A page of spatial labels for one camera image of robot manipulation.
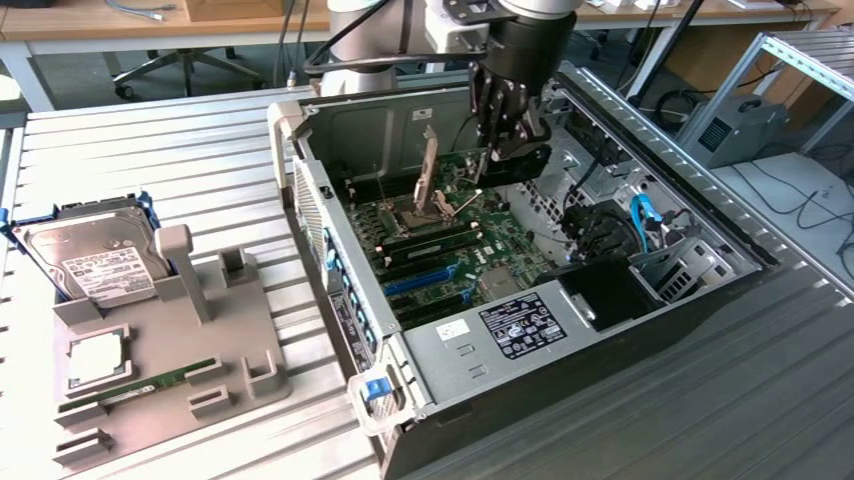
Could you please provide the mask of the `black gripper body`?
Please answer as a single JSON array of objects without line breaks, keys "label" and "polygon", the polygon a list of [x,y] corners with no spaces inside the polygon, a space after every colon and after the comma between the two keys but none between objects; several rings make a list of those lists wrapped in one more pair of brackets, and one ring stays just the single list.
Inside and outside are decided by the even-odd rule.
[{"label": "black gripper body", "polygon": [[556,69],[576,19],[572,12],[553,20],[517,17],[492,23],[487,57],[476,62],[473,70],[475,82],[489,76],[524,85],[528,90],[540,90]]}]

